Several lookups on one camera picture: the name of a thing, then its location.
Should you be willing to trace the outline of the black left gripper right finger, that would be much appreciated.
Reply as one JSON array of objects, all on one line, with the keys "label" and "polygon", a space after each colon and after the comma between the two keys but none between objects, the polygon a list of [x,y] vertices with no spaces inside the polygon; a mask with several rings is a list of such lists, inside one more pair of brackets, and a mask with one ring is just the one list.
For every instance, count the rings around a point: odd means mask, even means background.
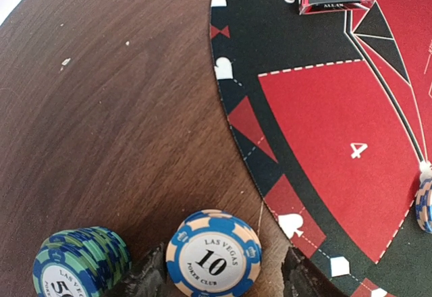
[{"label": "black left gripper right finger", "polygon": [[285,297],[346,297],[296,247],[289,246],[283,261]]}]

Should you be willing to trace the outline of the blue cream poker chip stack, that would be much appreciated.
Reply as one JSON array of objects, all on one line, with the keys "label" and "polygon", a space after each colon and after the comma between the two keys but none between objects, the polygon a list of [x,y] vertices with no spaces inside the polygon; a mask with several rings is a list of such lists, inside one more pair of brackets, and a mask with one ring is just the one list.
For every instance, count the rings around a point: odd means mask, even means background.
[{"label": "blue cream poker chip stack", "polygon": [[189,215],[169,241],[165,262],[186,296],[243,296],[261,271],[262,246],[255,231],[221,210]]}]

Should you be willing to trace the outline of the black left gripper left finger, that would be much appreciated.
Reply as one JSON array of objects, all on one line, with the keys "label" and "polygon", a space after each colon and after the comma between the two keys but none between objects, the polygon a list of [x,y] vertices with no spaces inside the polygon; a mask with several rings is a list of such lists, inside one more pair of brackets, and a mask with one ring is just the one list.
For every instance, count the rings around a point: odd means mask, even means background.
[{"label": "black left gripper left finger", "polygon": [[165,252],[166,245],[163,242],[150,249],[104,296],[167,296]]}]

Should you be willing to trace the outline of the blue cream chips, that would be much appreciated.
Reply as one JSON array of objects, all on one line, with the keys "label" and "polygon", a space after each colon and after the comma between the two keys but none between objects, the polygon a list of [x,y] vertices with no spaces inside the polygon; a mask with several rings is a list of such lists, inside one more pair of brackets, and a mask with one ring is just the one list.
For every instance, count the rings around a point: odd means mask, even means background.
[{"label": "blue cream chips", "polygon": [[431,178],[424,179],[416,193],[415,215],[422,230],[431,233]]}]

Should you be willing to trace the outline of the green poker chip stack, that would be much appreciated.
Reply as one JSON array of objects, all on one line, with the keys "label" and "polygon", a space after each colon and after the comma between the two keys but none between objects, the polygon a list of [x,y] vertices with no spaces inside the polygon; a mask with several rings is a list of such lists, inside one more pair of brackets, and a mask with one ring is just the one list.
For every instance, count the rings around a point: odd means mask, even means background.
[{"label": "green poker chip stack", "polygon": [[102,296],[132,267],[126,243],[100,226],[57,232],[41,245],[32,280],[38,296]]}]

